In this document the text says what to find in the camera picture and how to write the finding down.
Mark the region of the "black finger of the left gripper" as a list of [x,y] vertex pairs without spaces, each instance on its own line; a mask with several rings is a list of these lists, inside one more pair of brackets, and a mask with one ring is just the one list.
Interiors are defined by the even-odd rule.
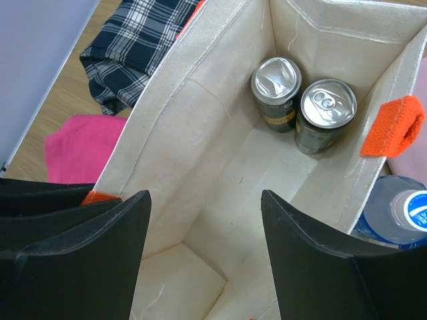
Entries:
[[1,248],[22,249],[93,219],[121,199],[82,205],[92,184],[1,180]]

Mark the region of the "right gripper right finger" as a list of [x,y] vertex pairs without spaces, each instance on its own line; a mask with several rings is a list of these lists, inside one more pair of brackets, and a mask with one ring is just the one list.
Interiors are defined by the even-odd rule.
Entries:
[[282,319],[426,318],[425,247],[357,239],[270,190],[261,210]]

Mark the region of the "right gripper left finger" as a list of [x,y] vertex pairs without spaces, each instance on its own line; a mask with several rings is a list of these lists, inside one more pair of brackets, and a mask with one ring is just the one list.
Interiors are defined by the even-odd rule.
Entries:
[[20,251],[1,252],[2,319],[129,319],[149,191]]

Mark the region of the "beige canvas bag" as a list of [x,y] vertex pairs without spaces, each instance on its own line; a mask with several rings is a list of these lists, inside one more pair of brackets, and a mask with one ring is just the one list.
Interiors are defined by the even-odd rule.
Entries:
[[[207,1],[133,108],[96,193],[151,194],[130,319],[277,319],[262,191],[349,233],[383,168],[360,151],[381,106],[410,95],[426,8],[378,1]],[[339,79],[356,118],[324,154],[274,133],[250,87],[268,57],[304,85]]]

